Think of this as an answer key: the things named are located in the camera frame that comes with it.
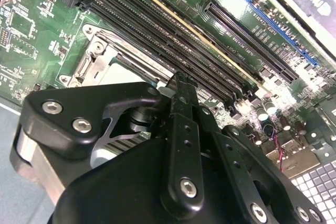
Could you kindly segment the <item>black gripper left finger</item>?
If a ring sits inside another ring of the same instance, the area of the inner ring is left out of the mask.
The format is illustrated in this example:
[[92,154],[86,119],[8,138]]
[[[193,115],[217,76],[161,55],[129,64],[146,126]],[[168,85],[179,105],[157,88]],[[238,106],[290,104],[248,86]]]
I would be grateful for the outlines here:
[[167,135],[173,111],[195,108],[177,73],[166,97],[146,82],[34,92],[24,101],[13,149],[56,205],[72,182],[148,140]]

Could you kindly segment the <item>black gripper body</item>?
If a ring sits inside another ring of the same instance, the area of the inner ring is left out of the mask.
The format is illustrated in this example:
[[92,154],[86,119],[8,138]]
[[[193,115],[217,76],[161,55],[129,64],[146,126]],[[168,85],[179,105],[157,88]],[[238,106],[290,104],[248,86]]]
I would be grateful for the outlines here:
[[82,175],[51,223],[190,223],[204,205],[201,131],[195,108],[173,111],[167,135]]

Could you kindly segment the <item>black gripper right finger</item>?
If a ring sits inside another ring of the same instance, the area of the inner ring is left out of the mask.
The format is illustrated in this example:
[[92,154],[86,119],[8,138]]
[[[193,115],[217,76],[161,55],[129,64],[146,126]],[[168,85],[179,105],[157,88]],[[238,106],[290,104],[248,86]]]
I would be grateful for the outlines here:
[[220,129],[195,105],[203,152],[204,205],[190,223],[325,223],[321,211],[238,128]]

